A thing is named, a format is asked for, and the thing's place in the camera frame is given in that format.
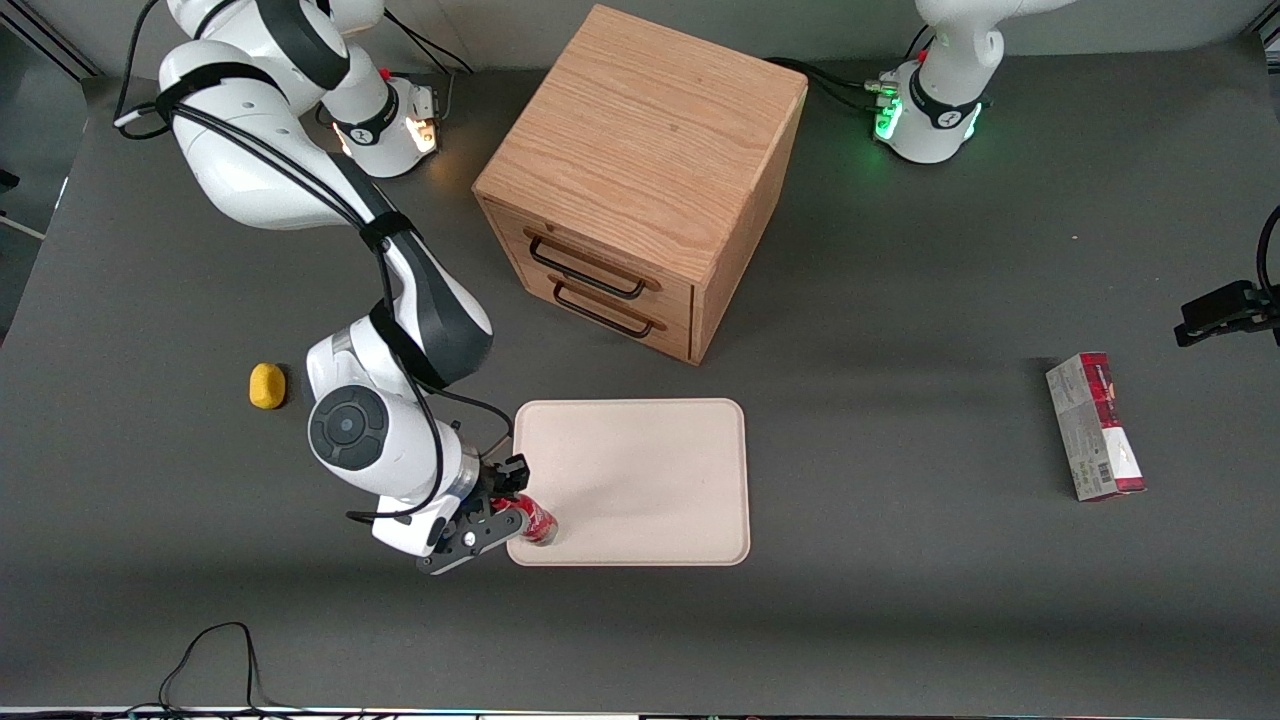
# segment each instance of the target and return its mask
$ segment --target red and white box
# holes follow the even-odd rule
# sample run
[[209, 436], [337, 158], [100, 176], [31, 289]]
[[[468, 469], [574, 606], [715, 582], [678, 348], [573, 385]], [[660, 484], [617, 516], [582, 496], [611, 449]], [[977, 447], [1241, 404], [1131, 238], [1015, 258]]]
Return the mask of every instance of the red and white box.
[[1082, 352], [1044, 377], [1071, 462], [1075, 497], [1094, 502], [1147, 489], [1116, 415], [1107, 354]]

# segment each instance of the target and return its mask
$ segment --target black metal handle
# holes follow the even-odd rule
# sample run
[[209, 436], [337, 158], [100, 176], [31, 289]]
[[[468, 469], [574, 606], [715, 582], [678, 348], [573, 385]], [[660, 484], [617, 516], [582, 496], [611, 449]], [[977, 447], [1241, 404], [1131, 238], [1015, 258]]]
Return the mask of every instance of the black metal handle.
[[562, 307], [567, 307], [567, 309], [577, 313], [579, 315], [582, 315], [584, 318], [588, 318], [590, 320], [595, 320], [596, 323], [600, 323], [602, 325], [604, 325], [607, 328], [618, 331], [620, 333], [622, 333], [622, 334], [625, 334], [627, 337], [634, 337], [636, 340], [644, 340], [644, 338], [649, 337], [650, 332], [653, 332], [653, 320], [646, 320], [645, 324], [644, 324], [644, 329], [641, 329], [641, 331], [634, 331], [634, 329], [623, 325], [622, 323], [614, 323], [613, 320], [605, 318], [604, 315], [600, 315], [599, 313], [594, 313], [591, 310], [588, 310], [586, 307], [582, 307], [577, 302], [570, 302], [568, 300], [564, 300], [563, 297], [561, 297], [561, 293], [559, 293], [562, 290], [564, 290], [564, 283], [556, 283], [556, 290], [552, 291], [552, 297], [556, 299], [556, 302], [558, 302]]
[[636, 281], [636, 287], [632, 291], [626, 291], [618, 287], [613, 287], [607, 282], [598, 281], [591, 275], [582, 274], [563, 263], [557, 263], [556, 260], [552, 260], [545, 255], [539, 255], [538, 249], [543, 246], [543, 238], [527, 232], [526, 234], [534, 238], [534, 241], [529, 243], [529, 254], [532, 255], [534, 260], [536, 260], [538, 263], [547, 265], [553, 270], [559, 270], [566, 275], [573, 278], [575, 281], [584, 284], [589, 284], [595, 290], [599, 290], [600, 292], [607, 292], [613, 297], [621, 297], [622, 300], [635, 300], [636, 297], [640, 297], [640, 292], [644, 290], [644, 281]]

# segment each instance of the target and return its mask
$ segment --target wall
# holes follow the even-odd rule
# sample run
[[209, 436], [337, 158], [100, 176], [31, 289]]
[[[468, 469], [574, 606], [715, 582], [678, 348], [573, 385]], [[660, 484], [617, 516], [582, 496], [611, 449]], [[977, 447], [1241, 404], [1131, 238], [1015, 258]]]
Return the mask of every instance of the wall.
[[[28, 0], [104, 70], [119, 74], [143, 0]], [[654, 22], [755, 55], [801, 59], [899, 54], [919, 28], [910, 0], [609, 0]], [[1053, 55], [1180, 50], [1224, 40], [1267, 0], [1080, 0], [1005, 23], [1011, 54]], [[401, 19], [476, 67], [548, 67], [593, 0], [388, 0]], [[140, 42], [134, 73], [155, 77], [168, 49], [184, 40], [164, 3]], [[428, 61], [389, 23], [358, 42], [394, 69]]]
[[[18, 187], [0, 193], [9, 219], [38, 232], [49, 228], [84, 118], [79, 83], [0, 27], [0, 168], [19, 178]], [[38, 240], [0, 227], [0, 342], [38, 251]]]

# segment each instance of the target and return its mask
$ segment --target drawer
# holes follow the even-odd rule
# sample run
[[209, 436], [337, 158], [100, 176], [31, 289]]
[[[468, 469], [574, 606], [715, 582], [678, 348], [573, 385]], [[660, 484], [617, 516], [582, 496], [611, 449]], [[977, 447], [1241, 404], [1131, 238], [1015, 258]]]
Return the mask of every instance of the drawer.
[[689, 361], [687, 320], [673, 322], [645, 315], [608, 295], [556, 273], [536, 273], [529, 268], [524, 272], [527, 273], [525, 287], [534, 296], [659, 352]]
[[508, 258], [525, 284], [538, 274], [554, 273], [577, 287], [588, 287], [648, 318], [689, 324], [692, 286], [664, 273], [637, 270], [622, 258], [609, 258], [589, 241], [566, 237], [563, 229], [485, 204]]

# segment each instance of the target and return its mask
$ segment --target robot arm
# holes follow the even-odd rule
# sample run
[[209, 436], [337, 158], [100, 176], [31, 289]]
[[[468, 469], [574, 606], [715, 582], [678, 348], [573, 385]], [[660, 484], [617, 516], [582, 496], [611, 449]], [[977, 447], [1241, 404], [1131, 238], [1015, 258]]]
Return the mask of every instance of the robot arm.
[[355, 224], [385, 263], [388, 295], [389, 275], [402, 286], [389, 309], [379, 304], [307, 354], [312, 452], [380, 496], [378, 512], [364, 514], [374, 536], [438, 574], [530, 529], [536, 506], [518, 495], [527, 469], [484, 464], [420, 397], [419, 386], [443, 388], [484, 360], [493, 331], [476, 300], [353, 160], [311, 143], [283, 88], [243, 50], [187, 42], [165, 58], [160, 85], [157, 110], [219, 210], [269, 229]]
[[[1006, 18], [1056, 10], [1075, 0], [916, 0], [936, 40], [922, 63], [909, 60], [881, 74], [893, 88], [882, 101], [876, 138], [913, 163], [950, 159], [982, 111], [980, 96], [1005, 59]], [[897, 94], [897, 88], [904, 88]]]
[[243, 50], [297, 117], [323, 101], [343, 151], [374, 177], [407, 173], [436, 147], [435, 96], [383, 77], [346, 36], [383, 17], [383, 0], [168, 0], [195, 40]]

